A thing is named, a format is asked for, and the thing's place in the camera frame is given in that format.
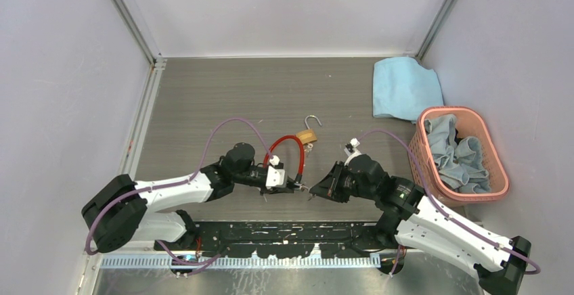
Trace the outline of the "brass padlock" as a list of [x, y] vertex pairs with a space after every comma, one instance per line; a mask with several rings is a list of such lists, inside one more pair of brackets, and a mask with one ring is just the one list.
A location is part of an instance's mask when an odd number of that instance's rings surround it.
[[304, 119], [305, 130], [299, 131], [295, 136], [301, 141], [303, 145], [313, 144], [318, 138], [315, 131], [309, 126], [309, 120], [314, 119], [316, 123], [321, 127], [321, 120], [315, 115], [307, 115]]

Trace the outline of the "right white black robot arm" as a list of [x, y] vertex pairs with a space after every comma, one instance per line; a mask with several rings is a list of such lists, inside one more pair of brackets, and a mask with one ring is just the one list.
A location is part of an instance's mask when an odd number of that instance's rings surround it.
[[527, 270], [531, 243], [490, 232], [454, 212], [413, 181], [390, 176], [368, 155], [336, 162], [310, 189], [339, 203], [372, 200], [382, 211], [375, 225], [384, 248], [415, 248], [444, 260], [478, 280], [489, 294], [517, 294]]

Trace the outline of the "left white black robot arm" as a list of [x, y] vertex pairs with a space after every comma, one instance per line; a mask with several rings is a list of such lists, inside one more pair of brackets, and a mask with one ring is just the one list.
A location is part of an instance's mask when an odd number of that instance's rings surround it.
[[299, 187], [304, 151], [295, 178], [286, 174], [278, 157], [268, 162], [256, 164], [253, 146], [237, 143], [217, 162], [190, 175], [159, 181], [118, 175], [81, 211], [89, 228], [86, 251], [109, 253], [130, 241], [153, 241], [155, 250], [193, 250], [199, 246], [200, 232], [181, 205], [218, 200], [237, 184], [257, 187], [261, 194], [292, 193]]

